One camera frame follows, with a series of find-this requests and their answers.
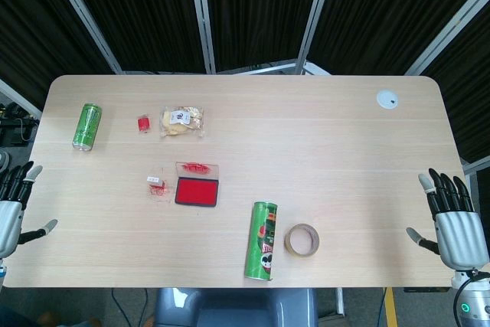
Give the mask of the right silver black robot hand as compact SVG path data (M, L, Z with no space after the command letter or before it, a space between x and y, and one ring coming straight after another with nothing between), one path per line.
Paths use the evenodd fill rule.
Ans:
M419 247L440 256L441 261L456 271L480 270L489 264L489 253L482 221L475 211L465 182L430 168L418 179L426 195L436 232L436 240L428 240L414 228L406 232Z

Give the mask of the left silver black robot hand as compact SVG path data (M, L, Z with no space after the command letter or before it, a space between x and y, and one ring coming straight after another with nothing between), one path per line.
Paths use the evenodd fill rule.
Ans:
M18 245L47 236L58 223L50 220L36 231L21 232L31 191L43 166L32 161L1 172L1 259L11 256Z

